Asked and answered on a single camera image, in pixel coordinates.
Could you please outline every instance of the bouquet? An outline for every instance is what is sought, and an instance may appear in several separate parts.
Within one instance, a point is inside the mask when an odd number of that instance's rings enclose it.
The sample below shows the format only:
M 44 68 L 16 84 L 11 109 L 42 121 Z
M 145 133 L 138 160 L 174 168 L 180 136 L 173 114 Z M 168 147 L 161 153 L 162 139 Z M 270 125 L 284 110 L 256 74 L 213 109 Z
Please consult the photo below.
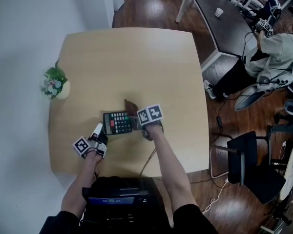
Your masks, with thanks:
M 55 67 L 44 73 L 45 79 L 42 91 L 49 99 L 54 99 L 62 91 L 64 83 L 67 82 L 63 70 L 58 67 L 58 62 L 59 60 L 55 63 Z

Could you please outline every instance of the white cup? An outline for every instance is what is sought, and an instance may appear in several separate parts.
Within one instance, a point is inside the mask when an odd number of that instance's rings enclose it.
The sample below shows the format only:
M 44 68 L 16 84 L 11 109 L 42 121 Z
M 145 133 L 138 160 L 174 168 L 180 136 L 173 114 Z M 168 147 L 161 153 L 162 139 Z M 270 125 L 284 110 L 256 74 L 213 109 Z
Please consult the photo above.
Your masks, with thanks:
M 215 16 L 220 17 L 223 12 L 224 11 L 221 8 L 217 8 L 217 10 L 215 12 Z

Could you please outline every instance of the white shoe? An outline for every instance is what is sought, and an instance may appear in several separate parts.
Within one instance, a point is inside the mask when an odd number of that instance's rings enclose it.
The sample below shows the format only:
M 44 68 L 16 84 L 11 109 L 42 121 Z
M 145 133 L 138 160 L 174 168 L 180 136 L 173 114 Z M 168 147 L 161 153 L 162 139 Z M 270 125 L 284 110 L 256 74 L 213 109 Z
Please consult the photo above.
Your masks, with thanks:
M 203 81 L 203 84 L 204 84 L 204 88 L 205 88 L 206 92 L 209 94 L 209 97 L 210 97 L 211 99 L 215 99 L 216 96 L 215 96 L 214 93 L 213 93 L 213 87 L 214 87 L 214 86 L 211 85 L 210 82 L 209 82 L 208 80 L 204 80 L 204 81 Z

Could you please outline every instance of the dark table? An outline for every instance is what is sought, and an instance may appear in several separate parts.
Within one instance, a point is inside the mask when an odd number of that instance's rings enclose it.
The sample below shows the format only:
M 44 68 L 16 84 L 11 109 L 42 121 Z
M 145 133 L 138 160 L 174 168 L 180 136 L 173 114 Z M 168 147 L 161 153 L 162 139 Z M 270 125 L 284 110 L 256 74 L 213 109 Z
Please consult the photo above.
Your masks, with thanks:
M 189 1 L 182 1 L 176 22 L 180 22 Z M 240 58 L 244 48 L 244 37 L 251 29 L 234 4 L 229 0 L 193 1 L 202 14 L 215 45 L 215 50 L 201 63 L 202 71 L 206 70 L 221 55 Z M 224 11 L 220 17 L 215 16 L 217 8 L 221 8 Z M 247 35 L 246 41 L 248 41 L 246 49 L 256 46 L 256 39 L 253 33 Z

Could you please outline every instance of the white wall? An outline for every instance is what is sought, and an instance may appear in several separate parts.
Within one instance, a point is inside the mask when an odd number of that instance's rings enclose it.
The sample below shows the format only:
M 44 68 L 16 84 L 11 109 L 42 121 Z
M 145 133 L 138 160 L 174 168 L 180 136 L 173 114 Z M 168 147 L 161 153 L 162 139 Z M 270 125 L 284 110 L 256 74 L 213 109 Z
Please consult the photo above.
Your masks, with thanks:
M 114 17 L 113 0 L 80 0 L 89 29 L 111 28 Z
M 0 234 L 38 233 L 71 183 L 50 170 L 39 82 L 66 34 L 84 30 L 74 0 L 0 0 Z

